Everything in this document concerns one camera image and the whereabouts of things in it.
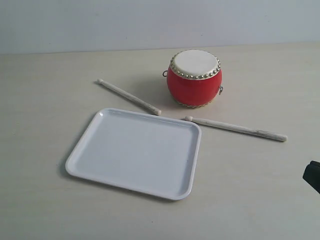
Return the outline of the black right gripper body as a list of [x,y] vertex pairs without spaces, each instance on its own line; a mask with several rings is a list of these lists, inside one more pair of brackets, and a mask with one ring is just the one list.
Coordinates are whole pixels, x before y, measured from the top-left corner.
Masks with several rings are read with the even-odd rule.
[[302,178],[320,194],[320,163],[311,161],[305,168]]

